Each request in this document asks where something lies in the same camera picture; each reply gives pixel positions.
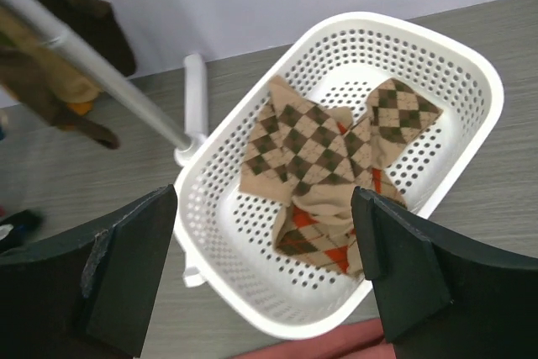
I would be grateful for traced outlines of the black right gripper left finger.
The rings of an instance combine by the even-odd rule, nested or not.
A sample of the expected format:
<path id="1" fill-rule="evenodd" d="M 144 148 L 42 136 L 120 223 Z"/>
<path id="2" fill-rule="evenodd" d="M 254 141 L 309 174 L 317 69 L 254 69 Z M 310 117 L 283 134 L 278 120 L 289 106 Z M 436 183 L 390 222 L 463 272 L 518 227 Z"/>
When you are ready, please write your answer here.
<path id="1" fill-rule="evenodd" d="M 4 358 L 140 356 L 177 213 L 167 185 L 1 256 Z"/>

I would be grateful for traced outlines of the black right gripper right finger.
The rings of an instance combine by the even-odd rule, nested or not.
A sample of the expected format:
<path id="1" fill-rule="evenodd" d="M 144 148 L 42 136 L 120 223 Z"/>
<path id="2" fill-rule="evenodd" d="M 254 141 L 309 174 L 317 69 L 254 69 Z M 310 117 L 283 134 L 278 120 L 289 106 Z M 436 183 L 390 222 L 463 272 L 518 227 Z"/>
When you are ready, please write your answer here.
<path id="1" fill-rule="evenodd" d="M 397 357 L 536 357 L 534 257 L 473 240 L 361 187 L 351 212 Z"/>

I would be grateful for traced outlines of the orange argyle sock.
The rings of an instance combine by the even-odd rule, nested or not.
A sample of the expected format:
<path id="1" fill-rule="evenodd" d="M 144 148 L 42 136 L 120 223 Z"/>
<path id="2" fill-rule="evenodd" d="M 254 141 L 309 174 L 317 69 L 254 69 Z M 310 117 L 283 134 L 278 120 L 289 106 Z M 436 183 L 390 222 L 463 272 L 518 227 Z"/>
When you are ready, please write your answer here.
<path id="1" fill-rule="evenodd" d="M 275 250 L 312 267 L 359 277 L 363 264 L 351 213 L 351 197 L 358 185 L 302 184 L 288 164 L 282 171 L 291 198 L 274 225 Z"/>

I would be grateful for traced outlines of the brown argyle sock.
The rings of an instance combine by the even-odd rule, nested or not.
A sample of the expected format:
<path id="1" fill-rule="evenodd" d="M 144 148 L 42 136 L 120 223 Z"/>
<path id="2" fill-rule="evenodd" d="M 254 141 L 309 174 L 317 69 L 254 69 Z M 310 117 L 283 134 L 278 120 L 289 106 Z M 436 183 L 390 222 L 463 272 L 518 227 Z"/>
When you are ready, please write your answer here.
<path id="1" fill-rule="evenodd" d="M 367 98 L 371 119 L 372 165 L 383 170 L 394 163 L 442 115 L 443 110 L 405 83 L 391 78 Z"/>
<path id="2" fill-rule="evenodd" d="M 372 185 L 372 148 L 367 118 L 350 108 L 325 108 L 296 92 L 282 77 L 267 84 L 269 99 L 257 116 L 240 169 L 240 190 L 290 204 L 281 179 L 288 164 L 302 183 Z"/>

